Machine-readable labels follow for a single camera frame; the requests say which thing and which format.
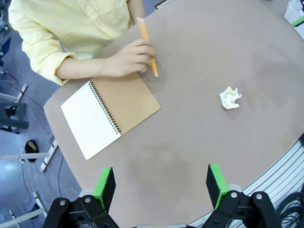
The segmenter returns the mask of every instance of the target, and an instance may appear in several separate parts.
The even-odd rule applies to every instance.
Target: orange pencil
[[[142,38],[145,40],[149,40],[148,31],[146,28],[146,24],[144,23],[144,20],[142,18],[137,18],[137,22],[139,25],[139,29],[141,30],[142,33]],[[151,66],[155,77],[158,77],[157,67],[154,58],[151,58]]]

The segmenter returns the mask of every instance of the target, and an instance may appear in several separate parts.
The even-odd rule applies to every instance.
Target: crumpled paper
[[[220,99],[222,100],[222,104],[226,109],[232,109],[239,107],[238,104],[235,103],[237,99],[239,99],[242,94],[238,94],[238,88],[232,90],[229,86],[223,93],[219,94]]]

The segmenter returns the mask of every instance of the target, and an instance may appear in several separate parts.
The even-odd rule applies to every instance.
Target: tabletop
[[[85,160],[60,106],[87,80],[68,81],[44,107],[83,189],[113,166],[110,215],[121,227],[196,220],[212,210],[209,163],[244,188],[304,129],[303,41],[259,1],[174,0],[146,24],[159,78],[141,76],[161,110]],[[98,56],[140,37],[134,26]],[[237,109],[222,107],[219,94],[228,86],[242,94]]]

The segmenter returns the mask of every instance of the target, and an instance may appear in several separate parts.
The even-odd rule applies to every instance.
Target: hand
[[[135,71],[146,72],[154,57],[149,41],[139,39],[106,59],[107,76],[123,77]]]

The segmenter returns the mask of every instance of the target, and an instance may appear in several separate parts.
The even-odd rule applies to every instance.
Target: notebook
[[[136,72],[121,78],[93,78],[61,105],[87,160],[160,108]]]

